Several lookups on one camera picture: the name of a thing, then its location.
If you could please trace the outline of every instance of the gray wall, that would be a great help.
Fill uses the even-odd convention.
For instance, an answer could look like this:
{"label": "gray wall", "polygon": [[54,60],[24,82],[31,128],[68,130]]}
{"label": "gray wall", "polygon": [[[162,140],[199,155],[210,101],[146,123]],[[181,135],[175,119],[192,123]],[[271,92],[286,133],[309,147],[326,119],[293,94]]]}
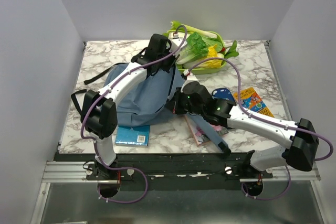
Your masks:
{"label": "gray wall", "polygon": [[83,43],[61,0],[0,0],[0,223],[29,223]]}
{"label": "gray wall", "polygon": [[[336,145],[336,0],[295,0],[270,49],[294,119],[310,119]],[[318,156],[328,147],[322,141]],[[336,220],[334,154],[317,163]]]}
{"label": "gray wall", "polygon": [[171,20],[227,39],[270,39],[293,0],[62,0],[87,40],[148,39]]}

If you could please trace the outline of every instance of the backpack strap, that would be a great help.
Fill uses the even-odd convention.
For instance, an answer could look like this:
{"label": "backpack strap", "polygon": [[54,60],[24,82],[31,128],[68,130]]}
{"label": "backpack strap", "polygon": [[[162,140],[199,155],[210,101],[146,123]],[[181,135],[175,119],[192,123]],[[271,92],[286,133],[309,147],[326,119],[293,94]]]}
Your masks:
{"label": "backpack strap", "polygon": [[72,100],[72,102],[73,102],[73,104],[74,104],[77,112],[81,116],[82,116],[82,109],[79,106],[76,94],[83,94],[83,93],[86,93],[86,91],[87,91],[86,89],[81,89],[81,90],[78,90],[78,91],[76,91],[76,92],[74,92],[74,93],[71,94],[71,100]]}
{"label": "backpack strap", "polygon": [[107,74],[111,70],[111,68],[113,68],[114,66],[117,66],[119,64],[123,64],[123,63],[124,62],[119,62],[119,63],[116,63],[116,64],[112,65],[111,67],[109,67],[108,69],[105,69],[102,73],[96,75],[95,77],[92,77],[89,80],[85,80],[84,84],[87,85],[87,84],[90,84],[90,83],[93,83],[93,82],[97,81],[98,79],[102,78],[105,74]]}

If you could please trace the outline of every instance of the marble table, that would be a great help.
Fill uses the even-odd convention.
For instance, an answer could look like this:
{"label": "marble table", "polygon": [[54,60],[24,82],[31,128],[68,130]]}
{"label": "marble table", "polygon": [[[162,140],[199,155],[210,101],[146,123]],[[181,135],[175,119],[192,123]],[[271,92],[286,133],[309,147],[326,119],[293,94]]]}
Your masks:
{"label": "marble table", "polygon": [[[132,56],[148,45],[148,42],[148,40],[88,42],[75,90],[84,88],[98,90],[103,87],[107,75],[87,86],[83,81],[101,73],[114,63],[129,62]],[[227,46],[232,44],[232,41],[224,42]],[[254,87],[276,118],[287,119],[263,42],[238,41],[237,50],[240,55],[231,61],[240,71],[242,88]],[[210,92],[215,88],[224,87],[229,88],[232,93],[237,91],[237,76],[235,70],[229,65],[218,73],[197,77]],[[78,95],[78,99],[79,104],[82,105],[83,94]],[[71,104],[61,139],[60,153],[94,153],[92,142],[80,138],[80,127],[80,116]],[[243,130],[231,130],[223,138],[233,152],[264,150],[276,145],[271,140]],[[219,152],[211,142],[197,147],[183,117],[174,118],[163,124],[151,125],[148,147],[114,146],[114,150],[116,153]]]}

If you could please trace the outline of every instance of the cable connector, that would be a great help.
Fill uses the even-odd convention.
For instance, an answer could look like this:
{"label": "cable connector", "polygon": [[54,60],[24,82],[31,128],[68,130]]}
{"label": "cable connector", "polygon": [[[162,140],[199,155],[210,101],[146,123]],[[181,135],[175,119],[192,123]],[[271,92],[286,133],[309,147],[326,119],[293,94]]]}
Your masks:
{"label": "cable connector", "polygon": [[179,38],[179,32],[177,32],[177,31],[174,32],[174,33],[173,33],[173,38],[174,38],[174,39],[178,39],[178,38]]}
{"label": "cable connector", "polygon": [[191,72],[188,69],[186,69],[186,70],[183,71],[183,75],[184,76],[188,76],[190,73]]}

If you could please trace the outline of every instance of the book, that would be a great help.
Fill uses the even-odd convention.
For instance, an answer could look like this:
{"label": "book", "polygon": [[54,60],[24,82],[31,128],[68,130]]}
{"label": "book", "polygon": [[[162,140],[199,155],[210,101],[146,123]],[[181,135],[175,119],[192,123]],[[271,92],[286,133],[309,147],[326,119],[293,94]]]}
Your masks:
{"label": "book", "polygon": [[150,126],[118,126],[116,145],[148,146]]}
{"label": "book", "polygon": [[[189,119],[187,116],[184,116],[185,121],[187,122],[188,128],[193,134],[193,138],[197,146],[201,146],[210,141],[210,139],[204,134],[204,132],[194,123],[193,120]],[[223,126],[214,126],[211,125],[214,130],[218,133],[219,136],[224,136],[228,133],[226,127]]]}
{"label": "book", "polygon": [[[234,93],[234,97],[238,102],[238,92]],[[243,107],[263,115],[274,117],[254,88],[250,87],[241,90],[240,99],[242,100]]]}

